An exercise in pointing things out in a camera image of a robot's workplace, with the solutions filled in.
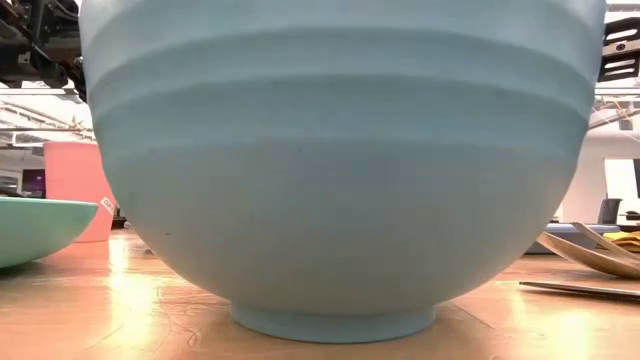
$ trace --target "teal bowl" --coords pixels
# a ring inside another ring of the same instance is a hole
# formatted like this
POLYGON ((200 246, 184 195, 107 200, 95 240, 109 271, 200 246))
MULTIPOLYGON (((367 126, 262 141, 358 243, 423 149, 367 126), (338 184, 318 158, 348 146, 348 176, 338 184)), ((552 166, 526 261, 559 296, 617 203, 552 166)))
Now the teal bowl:
POLYGON ((98 206, 77 201, 0 197, 0 268, 37 260, 71 244, 98 206))

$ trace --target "bowl rim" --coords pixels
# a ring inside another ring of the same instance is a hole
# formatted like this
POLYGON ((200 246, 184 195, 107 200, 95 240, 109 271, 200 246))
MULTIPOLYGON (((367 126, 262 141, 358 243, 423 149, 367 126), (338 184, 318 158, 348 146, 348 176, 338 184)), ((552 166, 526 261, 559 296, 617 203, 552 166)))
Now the bowl rim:
POLYGON ((16 197, 8 197, 8 196, 0 196, 0 201, 2 202, 26 202, 26 203, 34 203, 34 204, 64 204, 64 205, 83 205, 83 206, 92 206, 98 207, 97 203, 88 202, 88 201, 75 201, 75 200, 57 200, 57 199, 37 199, 37 198, 16 198, 16 197))

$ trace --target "wooden table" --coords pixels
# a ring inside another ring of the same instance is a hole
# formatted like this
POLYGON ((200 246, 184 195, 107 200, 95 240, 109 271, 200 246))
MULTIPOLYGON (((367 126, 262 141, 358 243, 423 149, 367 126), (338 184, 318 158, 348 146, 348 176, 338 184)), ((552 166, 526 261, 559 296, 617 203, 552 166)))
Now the wooden table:
POLYGON ((442 304, 400 340, 320 345, 254 333, 126 232, 0 272, 0 359, 632 359, 640 304, 525 289, 518 280, 640 290, 556 256, 524 257, 442 304))

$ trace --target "pink container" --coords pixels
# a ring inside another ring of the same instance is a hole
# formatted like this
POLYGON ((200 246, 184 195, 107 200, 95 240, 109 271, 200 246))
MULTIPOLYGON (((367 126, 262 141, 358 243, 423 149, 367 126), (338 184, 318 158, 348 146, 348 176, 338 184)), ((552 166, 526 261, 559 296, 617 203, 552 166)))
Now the pink container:
POLYGON ((76 241, 107 240, 116 202, 102 170, 98 145, 47 142, 44 144, 44 167, 48 199, 98 204, 96 216, 76 241))

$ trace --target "wooden floor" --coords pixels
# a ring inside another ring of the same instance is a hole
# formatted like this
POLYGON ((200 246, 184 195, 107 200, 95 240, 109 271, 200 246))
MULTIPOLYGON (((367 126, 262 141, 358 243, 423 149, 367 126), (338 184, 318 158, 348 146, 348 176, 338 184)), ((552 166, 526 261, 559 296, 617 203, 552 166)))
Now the wooden floor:
POLYGON ((527 290, 519 280, 640 290, 555 256, 524 257, 400 340, 319 345, 254 333, 135 235, 74 244, 0 272, 0 359, 638 359, 640 304, 527 290))

